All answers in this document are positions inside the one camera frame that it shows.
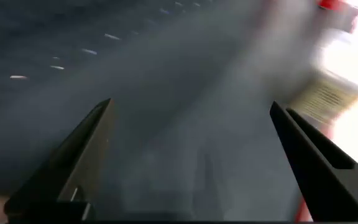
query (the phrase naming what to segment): white dash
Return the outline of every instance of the white dash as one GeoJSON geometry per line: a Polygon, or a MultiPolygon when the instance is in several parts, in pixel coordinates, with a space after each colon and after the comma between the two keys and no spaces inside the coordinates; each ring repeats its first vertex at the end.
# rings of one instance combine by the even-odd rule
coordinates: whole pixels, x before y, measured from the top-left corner
{"type": "Polygon", "coordinates": [[[94,50],[88,50],[88,49],[81,49],[83,52],[89,53],[89,54],[93,54],[93,55],[97,55],[98,53],[94,50]]]}
{"type": "Polygon", "coordinates": [[[164,13],[164,14],[169,14],[169,12],[167,10],[163,9],[163,8],[160,8],[160,12],[164,13]]]}
{"type": "Polygon", "coordinates": [[[56,68],[56,69],[59,69],[59,70],[65,69],[65,68],[63,68],[63,67],[56,66],[56,65],[51,65],[50,67],[51,67],[51,68],[56,68]]]}
{"type": "Polygon", "coordinates": [[[27,79],[27,77],[25,77],[25,76],[23,76],[23,75],[11,75],[11,77],[10,78],[12,78],[12,79],[27,79]]]}
{"type": "Polygon", "coordinates": [[[111,38],[111,39],[113,39],[113,40],[121,40],[121,38],[116,37],[116,36],[114,36],[114,35],[110,35],[110,34],[104,34],[104,36],[105,36],[105,37],[109,37],[109,38],[111,38]]]}

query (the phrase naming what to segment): dark gray surface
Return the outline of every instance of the dark gray surface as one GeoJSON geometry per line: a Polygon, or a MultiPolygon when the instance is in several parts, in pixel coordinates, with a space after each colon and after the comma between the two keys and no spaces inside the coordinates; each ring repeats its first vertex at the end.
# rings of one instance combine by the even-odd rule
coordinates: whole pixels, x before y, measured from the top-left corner
{"type": "Polygon", "coordinates": [[[93,9],[0,45],[0,192],[111,97],[99,218],[291,219],[297,186],[269,106],[310,78],[325,16],[313,1],[180,2],[93,9]]]}

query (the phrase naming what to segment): blurred background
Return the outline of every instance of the blurred background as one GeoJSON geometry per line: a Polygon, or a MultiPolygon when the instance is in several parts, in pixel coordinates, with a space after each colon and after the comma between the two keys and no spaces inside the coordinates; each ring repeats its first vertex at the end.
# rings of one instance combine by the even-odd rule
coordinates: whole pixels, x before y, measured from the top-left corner
{"type": "Polygon", "coordinates": [[[310,219],[269,108],[358,162],[358,0],[330,2],[0,0],[0,195],[112,98],[99,219],[310,219]]]}

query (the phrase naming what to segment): black metal bracket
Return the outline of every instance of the black metal bracket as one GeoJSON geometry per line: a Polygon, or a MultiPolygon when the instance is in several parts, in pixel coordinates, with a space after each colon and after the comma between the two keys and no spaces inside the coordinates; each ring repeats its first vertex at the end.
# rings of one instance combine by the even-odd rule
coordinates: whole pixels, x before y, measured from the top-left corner
{"type": "Polygon", "coordinates": [[[89,218],[111,126],[112,100],[106,100],[91,110],[6,202],[9,222],[79,222],[89,218]]]}
{"type": "Polygon", "coordinates": [[[358,221],[358,163],[294,110],[270,116],[313,220],[358,221]]]}

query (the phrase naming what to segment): black metal prong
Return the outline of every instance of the black metal prong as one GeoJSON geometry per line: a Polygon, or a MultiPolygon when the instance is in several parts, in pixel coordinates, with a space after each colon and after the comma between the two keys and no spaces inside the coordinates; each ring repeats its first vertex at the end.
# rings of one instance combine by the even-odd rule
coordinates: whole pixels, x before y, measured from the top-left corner
{"type": "Polygon", "coordinates": [[[295,111],[270,116],[313,220],[358,220],[358,163],[295,111]]]}

